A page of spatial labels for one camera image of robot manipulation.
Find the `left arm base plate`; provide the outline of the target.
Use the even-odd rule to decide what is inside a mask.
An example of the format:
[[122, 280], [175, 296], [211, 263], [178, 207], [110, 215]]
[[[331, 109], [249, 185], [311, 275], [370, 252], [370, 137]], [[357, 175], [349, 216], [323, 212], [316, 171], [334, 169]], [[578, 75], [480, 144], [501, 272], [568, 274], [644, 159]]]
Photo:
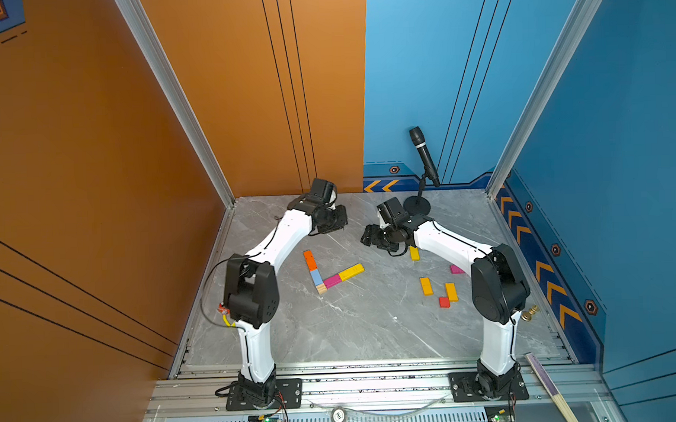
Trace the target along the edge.
[[290, 409], [299, 409], [302, 403], [302, 380], [299, 378], [276, 379], [268, 383], [236, 381], [225, 401], [228, 411], [276, 410], [281, 403]]

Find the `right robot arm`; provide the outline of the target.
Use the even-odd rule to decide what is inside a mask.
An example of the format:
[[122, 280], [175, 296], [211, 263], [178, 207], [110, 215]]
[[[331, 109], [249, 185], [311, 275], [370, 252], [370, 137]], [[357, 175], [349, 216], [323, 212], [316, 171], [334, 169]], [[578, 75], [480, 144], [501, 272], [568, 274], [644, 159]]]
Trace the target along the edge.
[[515, 353], [518, 326], [531, 295], [512, 247], [472, 241], [428, 218], [368, 225], [361, 243], [390, 253], [401, 244], [417, 247], [470, 274], [472, 304], [483, 318], [483, 349], [477, 361], [474, 394], [487, 400], [508, 398], [520, 372]]

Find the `yellow-orange block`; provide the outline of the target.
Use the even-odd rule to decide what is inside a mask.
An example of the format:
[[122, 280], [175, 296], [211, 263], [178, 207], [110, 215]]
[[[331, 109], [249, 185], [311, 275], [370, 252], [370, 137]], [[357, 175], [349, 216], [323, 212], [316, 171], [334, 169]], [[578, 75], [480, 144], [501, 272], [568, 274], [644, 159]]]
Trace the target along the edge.
[[426, 277], [420, 278], [420, 284], [421, 284], [424, 296], [434, 295], [433, 286], [432, 286], [432, 283], [430, 282], [429, 278], [426, 278]]

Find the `long yellow block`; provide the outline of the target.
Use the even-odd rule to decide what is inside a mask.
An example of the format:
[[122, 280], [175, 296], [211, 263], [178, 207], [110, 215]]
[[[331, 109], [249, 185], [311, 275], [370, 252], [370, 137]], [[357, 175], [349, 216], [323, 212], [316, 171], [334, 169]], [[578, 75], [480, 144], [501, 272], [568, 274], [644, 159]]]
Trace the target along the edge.
[[343, 270], [340, 272], [338, 275], [342, 281], [349, 281], [353, 277], [357, 277], [360, 275], [360, 273], [364, 272], [364, 266], [360, 264], [355, 264], [354, 266], [351, 266], [347, 268], [346, 270]]

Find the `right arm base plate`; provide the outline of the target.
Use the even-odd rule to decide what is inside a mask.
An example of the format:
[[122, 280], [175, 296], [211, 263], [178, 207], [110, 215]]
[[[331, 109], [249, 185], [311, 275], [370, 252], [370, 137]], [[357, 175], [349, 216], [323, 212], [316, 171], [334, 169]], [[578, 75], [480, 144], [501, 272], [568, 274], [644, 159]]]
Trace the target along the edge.
[[448, 374], [448, 381], [456, 403], [530, 399], [522, 373], [516, 368], [502, 376], [501, 380], [490, 378], [481, 382], [477, 372], [458, 371]]

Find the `light blue block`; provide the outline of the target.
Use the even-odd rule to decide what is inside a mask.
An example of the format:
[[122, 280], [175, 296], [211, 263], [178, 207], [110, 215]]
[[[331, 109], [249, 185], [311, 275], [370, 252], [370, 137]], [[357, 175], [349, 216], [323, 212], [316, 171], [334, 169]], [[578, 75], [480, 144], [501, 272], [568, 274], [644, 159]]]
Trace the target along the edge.
[[322, 276], [319, 273], [319, 270], [310, 271], [310, 276], [312, 277], [312, 280], [314, 282], [314, 286], [318, 287], [318, 286], [324, 286], [325, 285], [325, 283], [322, 279]]

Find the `orange long block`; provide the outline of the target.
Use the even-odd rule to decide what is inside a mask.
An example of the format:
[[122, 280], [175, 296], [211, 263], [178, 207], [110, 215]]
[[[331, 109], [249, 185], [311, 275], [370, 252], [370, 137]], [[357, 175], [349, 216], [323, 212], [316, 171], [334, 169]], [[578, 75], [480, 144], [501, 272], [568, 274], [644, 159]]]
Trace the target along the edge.
[[317, 271], [317, 262], [315, 262], [315, 257], [311, 250], [306, 250], [303, 253], [304, 255], [304, 260], [306, 262], [306, 265], [308, 266], [309, 271]]

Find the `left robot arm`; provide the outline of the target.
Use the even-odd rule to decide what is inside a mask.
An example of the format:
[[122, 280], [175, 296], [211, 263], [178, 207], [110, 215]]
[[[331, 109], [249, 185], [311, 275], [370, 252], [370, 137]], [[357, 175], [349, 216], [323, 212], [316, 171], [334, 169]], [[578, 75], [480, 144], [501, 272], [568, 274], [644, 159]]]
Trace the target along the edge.
[[277, 272], [304, 238], [348, 224], [347, 211], [336, 200], [333, 190], [297, 197], [262, 242], [228, 261], [223, 306], [236, 323], [242, 356], [236, 388], [256, 407], [270, 406], [277, 395], [269, 329], [281, 301]]

